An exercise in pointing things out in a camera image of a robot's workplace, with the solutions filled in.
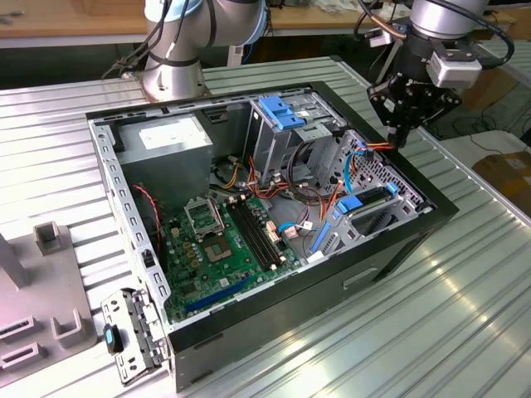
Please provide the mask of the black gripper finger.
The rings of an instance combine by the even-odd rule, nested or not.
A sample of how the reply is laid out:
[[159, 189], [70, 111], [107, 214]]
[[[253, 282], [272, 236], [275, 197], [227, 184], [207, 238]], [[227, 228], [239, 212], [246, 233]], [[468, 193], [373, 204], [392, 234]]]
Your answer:
[[411, 131], [437, 121], [461, 103], [461, 97], [453, 89], [417, 88], [409, 90], [402, 106], [400, 146], [405, 146]]
[[379, 85], [368, 87], [367, 94], [376, 115], [387, 126], [387, 141], [392, 146], [405, 144], [405, 109], [402, 78], [389, 78]]

